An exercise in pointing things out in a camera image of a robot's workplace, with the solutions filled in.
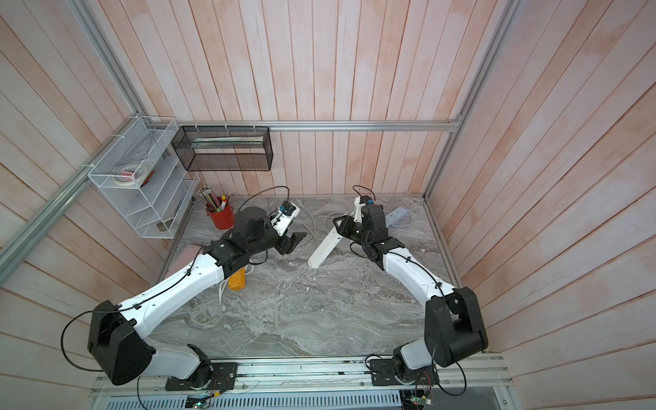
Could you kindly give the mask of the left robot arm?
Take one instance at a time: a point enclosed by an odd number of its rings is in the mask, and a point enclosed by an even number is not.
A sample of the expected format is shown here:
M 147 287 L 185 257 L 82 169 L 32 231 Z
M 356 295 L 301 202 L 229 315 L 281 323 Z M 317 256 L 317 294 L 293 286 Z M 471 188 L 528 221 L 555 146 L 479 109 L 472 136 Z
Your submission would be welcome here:
M 149 338 L 164 319 L 210 287 L 246 268 L 252 256 L 276 250 L 290 254 L 304 233 L 289 233 L 300 209 L 285 201 L 276 215 L 262 208 L 239 211 L 232 230 L 201 249 L 193 261 L 161 283 L 118 304 L 103 302 L 92 311 L 88 350 L 114 385 L 140 376 L 179 379 L 200 390 L 214 369 L 198 346 L 175 346 Z

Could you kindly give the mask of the white power strip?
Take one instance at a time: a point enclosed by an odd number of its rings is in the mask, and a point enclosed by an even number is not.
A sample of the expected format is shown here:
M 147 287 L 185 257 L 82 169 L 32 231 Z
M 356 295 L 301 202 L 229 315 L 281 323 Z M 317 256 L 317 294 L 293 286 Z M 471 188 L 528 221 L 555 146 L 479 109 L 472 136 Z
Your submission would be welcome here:
M 309 257 L 307 264 L 312 269 L 318 269 L 321 264 L 326 260 L 326 258 L 334 251 L 338 246 L 339 242 L 343 239 L 338 233 L 338 229 L 333 227 L 331 231 L 326 235 L 323 241 L 320 243 L 318 248 L 314 251 L 312 256 Z

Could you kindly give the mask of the yellow power strip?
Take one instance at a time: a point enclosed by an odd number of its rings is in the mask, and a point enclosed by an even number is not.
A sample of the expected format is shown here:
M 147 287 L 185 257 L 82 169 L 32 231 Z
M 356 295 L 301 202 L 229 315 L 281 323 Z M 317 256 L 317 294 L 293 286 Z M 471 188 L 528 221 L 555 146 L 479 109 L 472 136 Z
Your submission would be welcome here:
M 246 286 L 246 268 L 241 268 L 227 280 L 229 290 L 239 291 Z

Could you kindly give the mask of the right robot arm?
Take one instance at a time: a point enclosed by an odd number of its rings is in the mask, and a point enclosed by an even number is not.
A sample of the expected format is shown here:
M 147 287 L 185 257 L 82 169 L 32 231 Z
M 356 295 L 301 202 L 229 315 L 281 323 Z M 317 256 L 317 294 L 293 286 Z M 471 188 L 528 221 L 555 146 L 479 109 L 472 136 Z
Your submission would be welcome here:
M 424 336 L 394 353 L 401 376 L 426 367 L 449 367 L 487 350 L 489 340 L 473 290 L 455 288 L 429 271 L 409 249 L 389 234 L 383 207 L 364 203 L 360 220 L 344 215 L 333 230 L 360 245 L 369 261 L 397 279 L 425 306 Z

